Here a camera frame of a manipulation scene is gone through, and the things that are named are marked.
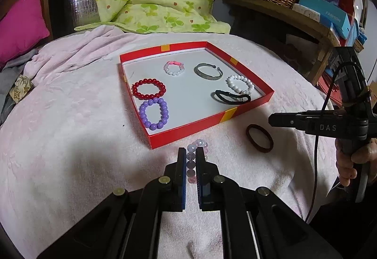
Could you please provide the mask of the person's right hand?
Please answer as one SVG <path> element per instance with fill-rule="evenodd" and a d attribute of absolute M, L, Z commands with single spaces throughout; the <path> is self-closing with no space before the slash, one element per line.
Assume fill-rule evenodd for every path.
<path fill-rule="evenodd" d="M 376 138 L 372 138 L 369 144 L 360 148 L 356 153 L 349 156 L 343 152 L 343 146 L 339 139 L 335 140 L 336 146 L 336 167 L 339 174 L 340 183 L 344 187 L 348 187 L 352 179 L 357 176 L 357 171 L 354 169 L 354 164 L 370 163 L 369 168 L 369 182 L 376 180 L 377 174 L 377 144 Z"/>

